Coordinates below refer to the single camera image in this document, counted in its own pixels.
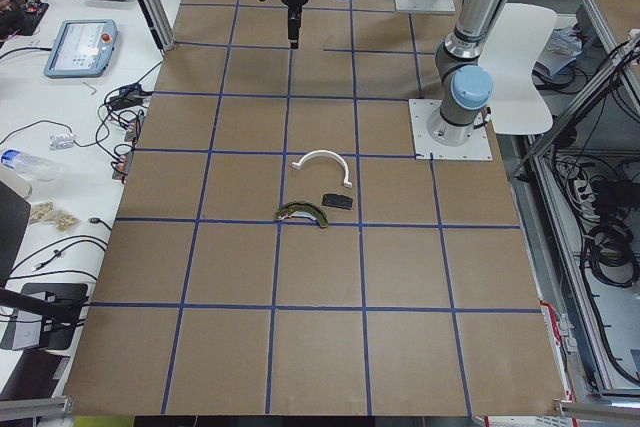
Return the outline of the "black power adapter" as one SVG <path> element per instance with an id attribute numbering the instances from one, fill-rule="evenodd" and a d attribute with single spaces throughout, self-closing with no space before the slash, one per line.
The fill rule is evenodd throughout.
<path id="1" fill-rule="evenodd" d="M 120 87 L 117 94 L 109 97 L 107 106 L 113 111 L 141 106 L 152 94 L 152 91 L 144 90 L 140 83 L 128 84 Z"/>

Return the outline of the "green brake shoe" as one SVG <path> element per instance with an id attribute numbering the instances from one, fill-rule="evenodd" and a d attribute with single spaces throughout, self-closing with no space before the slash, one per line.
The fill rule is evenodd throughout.
<path id="1" fill-rule="evenodd" d="M 275 222 L 284 221 L 290 218 L 306 218 L 315 222 L 321 229 L 329 227 L 329 220 L 323 209 L 317 205 L 306 201 L 293 201 L 283 204 L 275 212 L 273 220 Z"/>

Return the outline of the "lower teach pendant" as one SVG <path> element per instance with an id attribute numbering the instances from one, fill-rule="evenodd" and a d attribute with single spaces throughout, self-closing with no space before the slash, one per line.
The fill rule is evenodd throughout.
<path id="1" fill-rule="evenodd" d="M 52 79 L 99 77 L 110 62 L 117 38 L 112 19 L 64 21 L 43 74 Z"/>

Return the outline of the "black brake pad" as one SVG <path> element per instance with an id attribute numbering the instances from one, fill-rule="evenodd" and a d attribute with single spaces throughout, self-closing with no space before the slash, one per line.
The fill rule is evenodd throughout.
<path id="1" fill-rule="evenodd" d="M 322 197 L 322 205 L 331 208 L 351 210 L 353 207 L 353 198 L 343 194 L 326 193 Z"/>

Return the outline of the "white curved plastic bracket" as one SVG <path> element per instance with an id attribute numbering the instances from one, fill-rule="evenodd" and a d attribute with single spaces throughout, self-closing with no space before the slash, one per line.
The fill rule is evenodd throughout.
<path id="1" fill-rule="evenodd" d="M 305 166 L 318 172 L 329 173 L 335 178 L 340 174 L 341 185 L 347 189 L 353 188 L 350 166 L 346 158 L 332 150 L 312 150 L 291 162 L 291 167 L 296 170 L 302 170 Z"/>

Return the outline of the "plastic water bottle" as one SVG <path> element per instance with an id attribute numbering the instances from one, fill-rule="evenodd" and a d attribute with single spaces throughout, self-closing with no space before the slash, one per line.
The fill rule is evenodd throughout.
<path id="1" fill-rule="evenodd" d="M 1 151 L 1 164 L 16 173 L 38 181 L 53 181 L 64 172 L 64 167 L 54 161 L 15 149 Z"/>

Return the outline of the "white chair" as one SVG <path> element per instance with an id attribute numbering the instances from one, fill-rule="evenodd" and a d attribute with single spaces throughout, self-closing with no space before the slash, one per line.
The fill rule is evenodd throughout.
<path id="1" fill-rule="evenodd" d="M 535 135 L 553 124 L 551 112 L 534 86 L 532 71 L 553 28 L 557 14 L 536 5 L 507 3 L 489 33 L 479 65 L 489 72 L 489 100 L 494 132 Z"/>

